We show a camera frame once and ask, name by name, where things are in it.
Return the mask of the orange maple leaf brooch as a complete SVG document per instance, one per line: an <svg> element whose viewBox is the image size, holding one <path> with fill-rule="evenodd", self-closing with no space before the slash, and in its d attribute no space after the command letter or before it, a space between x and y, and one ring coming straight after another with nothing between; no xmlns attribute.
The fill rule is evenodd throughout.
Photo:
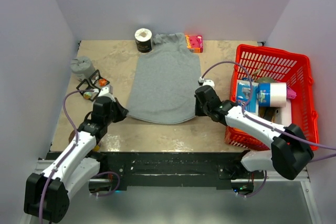
<svg viewBox="0 0 336 224"><path fill-rule="evenodd" d="M99 86L103 87L106 86L108 84L108 81L104 78L99 79Z"/></svg>

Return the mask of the grey sleeveless shirt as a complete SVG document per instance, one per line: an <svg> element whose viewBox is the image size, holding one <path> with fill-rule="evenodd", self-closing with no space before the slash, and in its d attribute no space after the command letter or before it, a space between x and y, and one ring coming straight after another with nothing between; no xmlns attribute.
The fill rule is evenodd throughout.
<svg viewBox="0 0 336 224"><path fill-rule="evenodd" d="M155 35L153 44L153 51L138 59L128 115L167 125L189 121L195 116L199 56L189 51L183 33Z"/></svg>

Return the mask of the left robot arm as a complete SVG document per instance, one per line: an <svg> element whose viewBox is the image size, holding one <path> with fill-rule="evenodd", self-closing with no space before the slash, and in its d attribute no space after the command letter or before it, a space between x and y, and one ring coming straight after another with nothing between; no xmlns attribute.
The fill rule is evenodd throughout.
<svg viewBox="0 0 336 224"><path fill-rule="evenodd" d="M107 133L111 123L123 121L128 114L111 95L98 97L67 148L41 173L31 173L25 186L24 212L38 218L39 223L59 223L65 216L72 197L94 177L120 184L121 178L109 170L106 157L93 149Z"/></svg>

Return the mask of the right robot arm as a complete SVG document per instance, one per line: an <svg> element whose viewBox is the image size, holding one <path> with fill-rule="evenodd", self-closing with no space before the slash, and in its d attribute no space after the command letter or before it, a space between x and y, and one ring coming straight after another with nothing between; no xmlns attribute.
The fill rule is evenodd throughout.
<svg viewBox="0 0 336 224"><path fill-rule="evenodd" d="M214 122L242 130L269 148L267 151L243 154L234 165L237 177L246 178L257 170L271 170L285 179L293 180L313 159L310 142L299 126L283 126L243 111L235 102L220 100L209 85L196 89L195 97L196 115L206 115Z"/></svg>

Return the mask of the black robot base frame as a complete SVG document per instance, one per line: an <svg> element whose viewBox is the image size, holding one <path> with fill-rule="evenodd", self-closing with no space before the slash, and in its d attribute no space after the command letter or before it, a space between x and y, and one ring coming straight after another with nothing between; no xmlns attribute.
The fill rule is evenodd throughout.
<svg viewBox="0 0 336 224"><path fill-rule="evenodd" d="M248 172L241 153L103 152L101 167L89 180L92 193L129 187L214 187L251 192L264 172Z"/></svg>

